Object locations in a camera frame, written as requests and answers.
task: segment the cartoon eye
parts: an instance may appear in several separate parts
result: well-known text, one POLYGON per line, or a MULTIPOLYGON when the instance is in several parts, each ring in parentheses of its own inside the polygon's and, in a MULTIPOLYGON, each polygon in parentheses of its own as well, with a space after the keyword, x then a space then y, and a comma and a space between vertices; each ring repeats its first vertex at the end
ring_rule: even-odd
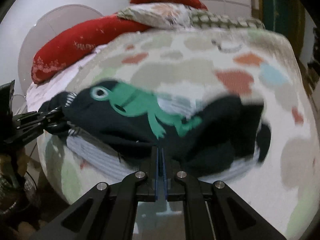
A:
POLYGON ((105 101, 108 98, 108 91, 104 87, 94 87, 91 89, 91 97, 98 101, 105 101))

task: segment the green polka dot fabric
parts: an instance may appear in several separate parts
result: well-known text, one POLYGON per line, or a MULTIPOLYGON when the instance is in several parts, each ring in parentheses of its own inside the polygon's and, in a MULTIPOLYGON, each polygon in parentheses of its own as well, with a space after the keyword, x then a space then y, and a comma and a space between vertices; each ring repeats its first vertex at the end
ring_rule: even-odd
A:
POLYGON ((208 29, 213 27, 232 29, 232 28, 255 28, 265 29, 263 23, 255 18, 230 19, 228 16, 217 15, 206 10, 190 10, 190 21, 193 27, 208 29))

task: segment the metal screw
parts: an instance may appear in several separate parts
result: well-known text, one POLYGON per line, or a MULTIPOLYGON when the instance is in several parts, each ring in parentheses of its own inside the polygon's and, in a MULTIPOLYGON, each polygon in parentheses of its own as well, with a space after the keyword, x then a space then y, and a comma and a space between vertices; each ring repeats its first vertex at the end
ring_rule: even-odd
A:
POLYGON ((138 172, 136 172, 136 177, 137 177, 138 179, 143 178, 145 175, 146 175, 146 174, 145 174, 143 171, 138 171, 138 172))
POLYGON ((185 171, 178 171, 177 176, 179 178, 185 178, 187 176, 187 173, 185 171))
POLYGON ((104 183, 104 182, 100 182, 98 185, 97 185, 97 189, 98 190, 105 190, 107 188, 107 184, 104 183))
POLYGON ((214 185, 217 187, 217 188, 224 188, 225 184, 223 181, 221 180, 218 180, 214 183, 214 185))

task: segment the blanket with colorful spots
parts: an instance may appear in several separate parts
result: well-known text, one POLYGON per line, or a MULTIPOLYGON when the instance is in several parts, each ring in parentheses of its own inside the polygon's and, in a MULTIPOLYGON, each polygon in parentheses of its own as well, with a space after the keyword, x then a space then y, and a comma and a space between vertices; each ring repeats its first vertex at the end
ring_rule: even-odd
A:
MULTIPOLYGON (((298 64, 284 36, 217 28, 129 33, 81 68, 67 90, 77 93, 107 78, 170 94, 174 103, 168 107, 183 98, 192 108, 226 94, 236 94, 246 104, 263 100, 262 118, 271 127, 268 154, 262 164, 227 183, 287 239, 298 239, 306 230, 319 207, 319 141, 298 64)), ((116 182, 56 137, 46 133, 38 143, 45 173, 57 177, 53 186, 69 202, 101 180, 116 182)))

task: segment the black garment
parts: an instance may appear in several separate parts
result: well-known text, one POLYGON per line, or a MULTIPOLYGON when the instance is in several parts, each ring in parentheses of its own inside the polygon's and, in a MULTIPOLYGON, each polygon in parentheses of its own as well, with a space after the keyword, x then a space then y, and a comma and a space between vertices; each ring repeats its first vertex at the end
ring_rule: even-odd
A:
MULTIPOLYGON (((166 132, 163 138, 157 138, 148 114, 127 117, 121 114, 126 112, 125 105, 112 106, 109 99, 93 99, 93 88, 103 87, 112 93, 118 84, 116 81, 101 82, 81 91, 71 103, 70 94, 62 92, 45 102, 39 111, 61 106, 66 120, 109 144, 123 156, 144 158, 150 153, 151 146, 163 147, 167 156, 178 160, 184 170, 195 176, 223 171, 234 159, 253 156, 263 105, 244 106, 237 96, 220 98, 195 114, 201 118, 201 123, 183 136, 178 134, 175 126, 165 124, 156 116, 166 132)), ((129 103, 135 100, 132 95, 136 93, 131 93, 129 103)), ((181 122, 184 124, 188 120, 183 118, 181 122)), ((61 122, 48 132, 61 134, 68 129, 65 122, 61 122)), ((266 155, 270 138, 267 141, 263 136, 261 138, 263 143, 260 144, 266 155)))

